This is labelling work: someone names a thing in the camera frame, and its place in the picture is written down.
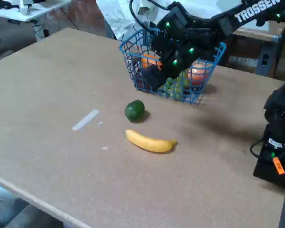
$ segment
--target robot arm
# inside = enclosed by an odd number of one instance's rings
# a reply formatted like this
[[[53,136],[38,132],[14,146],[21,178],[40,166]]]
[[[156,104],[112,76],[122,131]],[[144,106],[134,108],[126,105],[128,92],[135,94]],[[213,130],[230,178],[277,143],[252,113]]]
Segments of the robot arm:
[[[159,7],[170,12],[158,23],[157,34],[144,27],[132,13],[136,21],[154,35],[151,47],[162,63],[161,69],[153,68],[157,72],[152,72],[150,77],[156,77],[157,80],[153,81],[160,82],[151,85],[156,89],[168,77],[178,77],[197,58],[205,57],[205,53],[246,23],[254,19],[258,26],[267,20],[285,22],[285,0],[242,0],[242,4],[210,19],[190,15],[179,2],[167,8]],[[279,172],[279,167],[273,162],[274,158],[279,159],[280,168],[283,166],[285,170],[285,84],[269,96],[264,109],[268,121],[264,135],[250,147],[250,152],[258,158],[254,175],[285,187],[285,173]],[[260,154],[256,154],[253,149],[259,143],[262,143],[262,149]]]
[[[176,78],[199,57],[204,57],[224,38],[239,27],[257,19],[262,26],[272,15],[282,17],[285,0],[242,0],[242,4],[210,19],[190,15],[179,2],[162,7],[170,12],[157,24],[158,34],[146,28],[135,16],[130,0],[130,11],[135,20],[154,35],[152,50],[161,57],[162,77]]]

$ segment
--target white plastic piece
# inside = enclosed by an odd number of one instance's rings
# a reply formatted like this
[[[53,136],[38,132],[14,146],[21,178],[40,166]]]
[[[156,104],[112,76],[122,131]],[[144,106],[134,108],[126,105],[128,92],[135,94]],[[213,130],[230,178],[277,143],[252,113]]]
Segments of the white plastic piece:
[[[83,126],[85,126],[88,122],[90,122],[99,111],[97,109],[93,109],[85,118],[83,118],[81,121],[79,121],[72,129],[73,131],[80,130]]]

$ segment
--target white strip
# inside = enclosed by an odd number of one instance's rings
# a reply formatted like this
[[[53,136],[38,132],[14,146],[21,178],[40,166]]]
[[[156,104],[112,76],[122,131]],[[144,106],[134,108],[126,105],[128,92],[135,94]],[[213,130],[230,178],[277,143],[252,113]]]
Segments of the white strip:
[[[78,131],[80,130],[84,125],[86,125],[88,122],[90,122],[97,114],[99,111],[97,109],[93,109],[89,115],[87,115],[85,118],[83,118],[81,121],[79,121],[72,129],[73,131]]]
[[[278,148],[282,148],[283,147],[283,145],[281,143],[274,141],[272,138],[269,138],[268,142],[271,145],[276,146]]]

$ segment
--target white table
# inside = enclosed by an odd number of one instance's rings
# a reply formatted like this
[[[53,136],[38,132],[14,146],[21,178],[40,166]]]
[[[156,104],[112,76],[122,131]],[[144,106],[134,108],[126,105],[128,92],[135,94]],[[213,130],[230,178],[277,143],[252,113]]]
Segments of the white table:
[[[40,18],[43,15],[50,13],[56,9],[64,7],[71,3],[72,0],[47,0],[46,2],[33,4],[28,11],[28,15],[22,14],[18,8],[13,9],[0,9],[0,17],[22,22],[29,22],[34,19]],[[43,25],[33,25],[36,40],[44,38]]]
[[[71,3],[71,0],[47,0],[46,2],[33,4],[28,15],[23,15],[18,8],[0,9],[0,17],[28,22]]]

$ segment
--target white label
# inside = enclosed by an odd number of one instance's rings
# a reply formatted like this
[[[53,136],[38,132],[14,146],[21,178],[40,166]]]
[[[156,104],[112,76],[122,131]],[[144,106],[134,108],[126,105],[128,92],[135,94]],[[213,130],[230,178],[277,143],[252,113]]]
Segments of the white label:
[[[268,142],[275,147],[278,147],[278,148],[283,147],[283,145],[281,143],[274,141],[272,138],[269,138]]]
[[[255,15],[259,14],[260,12],[280,3],[280,0],[261,0],[256,4],[253,4],[251,7],[237,13],[234,15],[239,23],[254,17]]]
[[[79,121],[72,129],[73,131],[78,131],[81,129],[84,125],[86,125],[88,122],[90,122],[99,111],[97,109],[93,109],[85,118],[83,118],[81,121]]]

